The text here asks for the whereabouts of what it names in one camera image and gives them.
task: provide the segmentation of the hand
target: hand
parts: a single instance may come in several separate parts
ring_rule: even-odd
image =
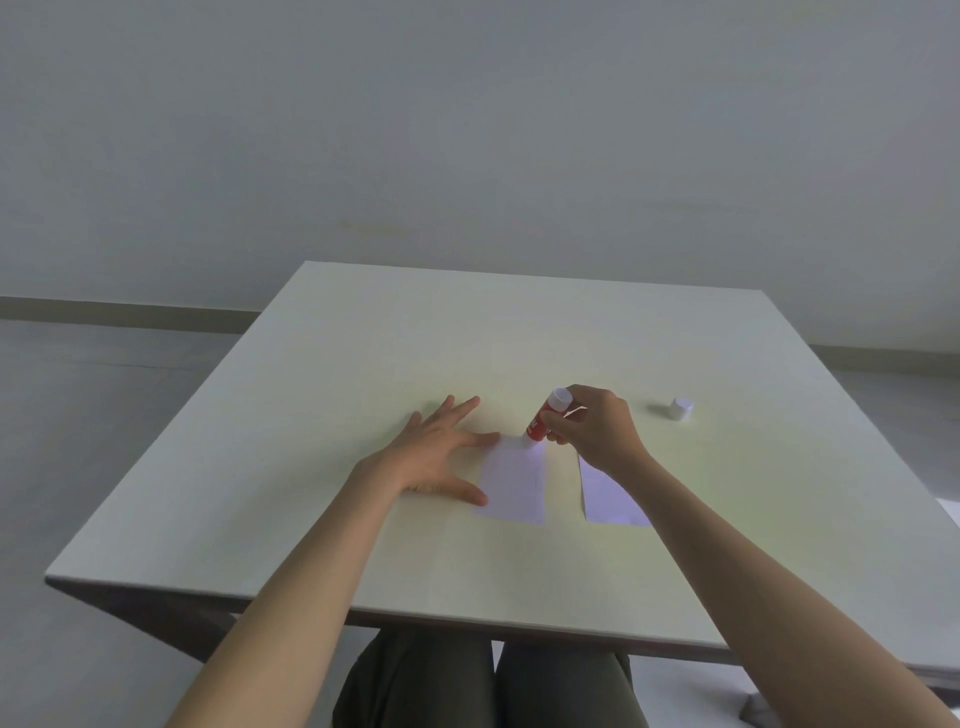
[[[614,479],[624,467],[650,459],[626,401],[609,389],[583,384],[567,389],[573,395],[568,415],[540,413],[550,428],[548,439],[560,445],[570,443],[590,465]]]
[[[485,448],[500,439],[499,432],[466,432],[454,429],[480,404],[479,397],[453,406],[449,395],[426,420],[414,412],[394,441],[357,464],[360,473],[376,473],[399,490],[439,493],[475,505],[486,505],[487,496],[450,470],[447,457],[456,448]]]

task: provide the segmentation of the forearm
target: forearm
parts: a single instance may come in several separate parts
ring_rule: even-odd
[[[789,726],[956,726],[896,658],[649,456],[617,477]]]
[[[303,725],[395,497],[374,481],[350,476],[220,644],[170,728]]]

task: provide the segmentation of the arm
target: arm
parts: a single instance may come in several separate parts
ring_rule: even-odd
[[[566,419],[543,413],[643,508],[720,634],[789,726],[950,726],[956,718],[850,618],[661,467],[612,392],[574,385]]]
[[[360,574],[403,490],[483,505],[447,456],[492,445],[496,433],[453,427],[480,400],[448,397],[426,421],[415,412],[385,449],[357,463],[340,493],[253,600],[187,691],[168,728],[300,728],[324,682]]]

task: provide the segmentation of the tabletop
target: tabletop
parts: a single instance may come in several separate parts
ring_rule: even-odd
[[[750,290],[304,263],[47,576],[250,599],[412,410],[477,394],[465,426],[520,434],[573,382],[898,658],[960,669],[960,531]],[[543,525],[402,497],[351,613],[722,649],[656,532],[587,522],[575,452],[545,453]]]

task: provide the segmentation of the person's left hand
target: person's left hand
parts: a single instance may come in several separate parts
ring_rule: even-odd
[[[478,404],[480,398],[473,397],[454,406],[453,395],[449,395],[426,419],[420,412],[414,412],[394,441],[361,460],[358,469],[376,479],[386,478],[400,490],[439,493],[486,505],[486,494],[473,483],[454,475],[447,462],[456,448],[485,448],[500,439],[499,432],[454,429]]]

